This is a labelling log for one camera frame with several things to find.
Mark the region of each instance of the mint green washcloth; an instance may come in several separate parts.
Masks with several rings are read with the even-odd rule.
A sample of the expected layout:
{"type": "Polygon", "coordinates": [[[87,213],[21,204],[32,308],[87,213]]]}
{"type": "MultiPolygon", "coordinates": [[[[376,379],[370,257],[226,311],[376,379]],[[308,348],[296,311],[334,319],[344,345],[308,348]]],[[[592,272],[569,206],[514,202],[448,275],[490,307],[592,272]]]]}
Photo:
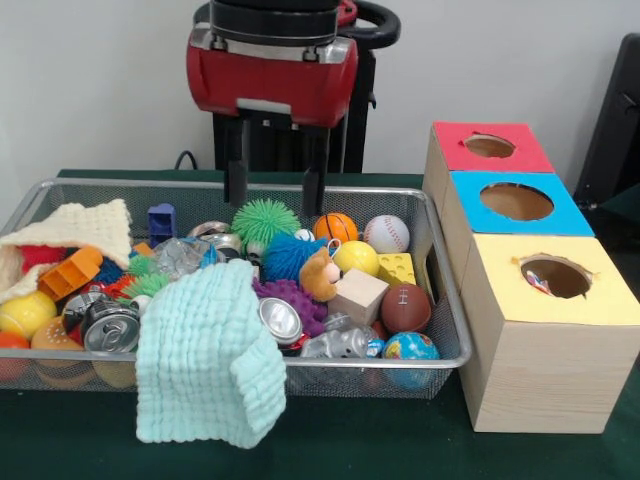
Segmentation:
{"type": "Polygon", "coordinates": [[[209,266],[161,290],[142,318],[137,437],[222,439],[251,448],[285,408],[282,354],[258,316],[244,260],[209,266]]]}

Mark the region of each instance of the metal basket rim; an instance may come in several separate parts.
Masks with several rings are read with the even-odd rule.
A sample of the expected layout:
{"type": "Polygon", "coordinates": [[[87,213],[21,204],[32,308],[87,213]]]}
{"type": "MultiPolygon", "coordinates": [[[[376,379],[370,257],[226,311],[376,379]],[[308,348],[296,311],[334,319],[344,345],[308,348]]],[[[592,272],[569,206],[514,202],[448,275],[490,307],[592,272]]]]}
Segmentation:
{"type": "MultiPolygon", "coordinates": [[[[224,185],[220,182],[186,182],[175,180],[120,180],[120,179],[97,179],[97,178],[50,178],[36,183],[27,192],[20,202],[13,215],[6,222],[0,235],[6,235],[13,231],[24,212],[36,201],[41,191],[64,185],[85,185],[85,186],[119,186],[119,187],[176,187],[176,188],[208,188],[222,190],[224,185]]],[[[264,191],[302,191],[301,185],[283,184],[263,184],[252,183],[249,189],[264,191]]],[[[300,358],[284,357],[287,367],[330,367],[330,368],[375,368],[375,369],[453,369],[464,365],[471,357],[471,339],[467,326],[466,315],[460,301],[460,297],[453,280],[453,271],[449,263],[446,252],[444,237],[440,227],[440,221],[435,209],[435,204],[425,192],[413,188],[396,187],[349,187],[349,186],[327,186],[327,192],[332,193],[393,193],[400,195],[410,195],[416,197],[424,205],[429,227],[433,233],[433,242],[436,256],[440,265],[444,285],[452,310],[454,327],[458,335],[460,353],[456,358],[447,360],[390,360],[390,359],[360,359],[360,358],[300,358]]],[[[135,353],[104,353],[104,352],[69,352],[57,350],[32,350],[32,349],[0,349],[0,358],[16,359],[43,359],[43,360],[77,360],[77,361],[103,361],[103,362],[127,362],[136,360],[135,353]]]]}

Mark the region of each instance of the circular hole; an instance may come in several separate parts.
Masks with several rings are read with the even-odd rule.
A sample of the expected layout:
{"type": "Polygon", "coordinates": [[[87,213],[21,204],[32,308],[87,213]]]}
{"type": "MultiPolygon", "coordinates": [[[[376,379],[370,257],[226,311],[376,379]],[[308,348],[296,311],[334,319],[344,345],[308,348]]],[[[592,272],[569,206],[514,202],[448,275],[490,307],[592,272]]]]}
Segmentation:
{"type": "Polygon", "coordinates": [[[553,212],[553,202],[540,190],[517,183],[496,183],[480,192],[480,200],[513,220],[540,220],[553,212]]]}
{"type": "Polygon", "coordinates": [[[580,265],[560,257],[534,257],[522,262],[522,276],[532,272],[549,287],[555,297],[573,298],[585,295],[591,288],[590,275],[580,265]]]}
{"type": "Polygon", "coordinates": [[[476,133],[464,141],[467,150],[485,158],[507,158],[513,155],[516,146],[495,135],[476,133]]]}

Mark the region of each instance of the red box lid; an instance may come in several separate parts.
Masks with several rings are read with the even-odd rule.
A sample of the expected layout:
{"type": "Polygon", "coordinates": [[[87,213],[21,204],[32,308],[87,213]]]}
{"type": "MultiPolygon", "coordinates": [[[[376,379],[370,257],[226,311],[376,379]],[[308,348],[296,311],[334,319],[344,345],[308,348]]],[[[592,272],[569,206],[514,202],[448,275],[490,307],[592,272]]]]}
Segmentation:
{"type": "Polygon", "coordinates": [[[526,124],[435,122],[433,128],[449,170],[555,172],[526,124]]]}

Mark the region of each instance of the yellow cheese toy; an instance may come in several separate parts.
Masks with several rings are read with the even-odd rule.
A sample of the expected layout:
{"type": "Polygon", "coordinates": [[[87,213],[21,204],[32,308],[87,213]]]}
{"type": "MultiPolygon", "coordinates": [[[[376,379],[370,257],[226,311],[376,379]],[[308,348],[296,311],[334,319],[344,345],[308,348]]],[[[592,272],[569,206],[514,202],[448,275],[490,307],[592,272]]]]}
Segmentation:
{"type": "Polygon", "coordinates": [[[416,284],[413,262],[409,253],[387,253],[378,255],[380,270],[378,278],[392,287],[402,283],[416,284]]]}

